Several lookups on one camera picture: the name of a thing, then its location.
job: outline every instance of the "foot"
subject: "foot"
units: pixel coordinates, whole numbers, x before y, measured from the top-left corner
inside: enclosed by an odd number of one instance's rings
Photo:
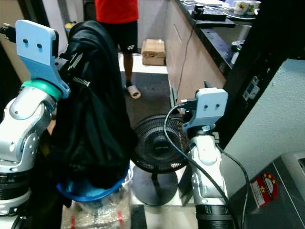
[[[141,97],[141,92],[138,90],[138,88],[133,85],[131,82],[126,82],[126,89],[128,90],[130,96],[133,99],[138,99]]]

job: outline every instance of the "red shirt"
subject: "red shirt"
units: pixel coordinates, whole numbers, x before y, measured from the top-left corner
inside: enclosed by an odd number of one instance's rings
[[[95,0],[96,19],[105,23],[126,23],[139,19],[138,0]]]

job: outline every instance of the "black shorts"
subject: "black shorts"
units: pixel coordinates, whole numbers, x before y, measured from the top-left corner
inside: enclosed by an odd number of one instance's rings
[[[138,50],[138,21],[121,24],[100,22],[111,36],[115,47],[120,45],[123,53],[136,53]]]

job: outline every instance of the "cardboard box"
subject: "cardboard box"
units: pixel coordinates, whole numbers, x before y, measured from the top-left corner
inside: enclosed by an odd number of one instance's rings
[[[142,46],[142,63],[144,65],[164,65],[165,45],[162,40],[147,39]]]

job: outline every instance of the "tiled floor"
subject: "tiled floor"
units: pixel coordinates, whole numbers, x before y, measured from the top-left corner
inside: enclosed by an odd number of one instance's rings
[[[123,55],[119,54],[120,70],[123,72]],[[142,56],[135,54],[133,57],[133,72],[139,73],[167,73],[166,66],[145,66],[142,64]],[[176,172],[180,181],[185,168]],[[132,195],[133,204],[143,204],[135,195]],[[182,207],[179,192],[162,207],[145,206],[145,217],[148,229],[195,229],[197,221],[193,198],[186,207]]]

